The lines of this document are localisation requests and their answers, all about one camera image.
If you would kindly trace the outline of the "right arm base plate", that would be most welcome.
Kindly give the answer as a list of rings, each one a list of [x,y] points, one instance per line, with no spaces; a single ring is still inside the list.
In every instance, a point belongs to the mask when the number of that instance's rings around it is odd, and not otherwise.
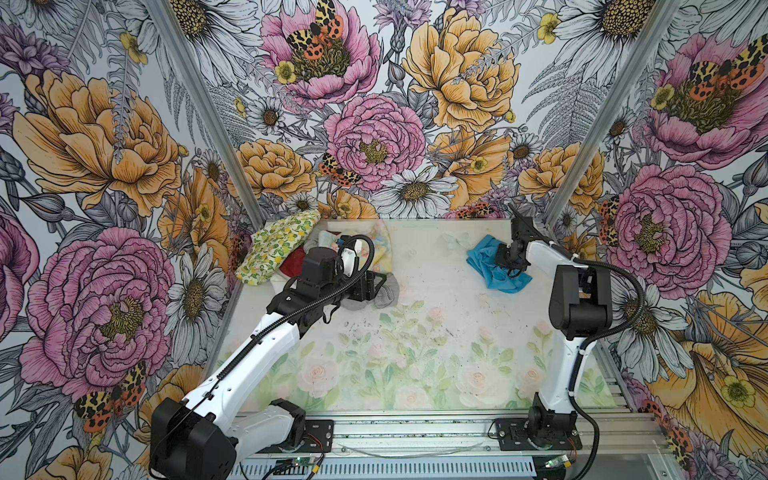
[[[524,417],[501,417],[492,421],[486,435],[498,443],[501,451],[576,451],[583,445],[578,433],[542,429],[536,433]]]

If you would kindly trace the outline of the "teal cloth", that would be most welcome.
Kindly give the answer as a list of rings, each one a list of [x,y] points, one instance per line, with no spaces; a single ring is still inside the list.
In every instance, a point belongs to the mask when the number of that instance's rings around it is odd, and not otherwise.
[[[507,294],[518,293],[532,281],[532,277],[519,270],[509,271],[498,266],[495,257],[499,246],[503,243],[486,235],[467,252],[466,262],[481,275],[488,289]]]

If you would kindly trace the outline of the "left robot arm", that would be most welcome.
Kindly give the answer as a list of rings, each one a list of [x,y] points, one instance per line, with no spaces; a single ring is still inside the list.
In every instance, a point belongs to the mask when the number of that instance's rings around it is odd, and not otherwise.
[[[275,294],[247,339],[198,387],[166,398],[151,417],[148,474],[153,479],[225,479],[247,457],[296,451],[310,439],[306,412],[277,399],[237,418],[250,393],[317,322],[341,303],[373,300],[386,277],[373,271],[373,241],[344,235],[336,249],[315,247],[302,270]]]

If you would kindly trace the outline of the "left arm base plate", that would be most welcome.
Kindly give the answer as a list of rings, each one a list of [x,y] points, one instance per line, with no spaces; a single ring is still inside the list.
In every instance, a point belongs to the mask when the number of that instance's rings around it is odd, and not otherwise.
[[[335,422],[330,419],[310,419],[304,424],[304,431],[298,442],[292,444],[286,440],[282,444],[272,445],[261,450],[261,453],[285,454],[320,454],[330,453],[333,446]]]

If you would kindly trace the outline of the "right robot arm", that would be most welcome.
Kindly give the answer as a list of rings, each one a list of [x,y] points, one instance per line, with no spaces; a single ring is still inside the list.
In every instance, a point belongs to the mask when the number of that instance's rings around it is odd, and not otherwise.
[[[578,413],[572,402],[593,338],[612,324],[611,274],[545,237],[531,217],[517,210],[512,211],[511,234],[511,241],[497,248],[494,262],[513,278],[531,266],[552,278],[548,318],[560,334],[546,378],[529,408],[526,436],[538,449],[566,446],[574,438]]]

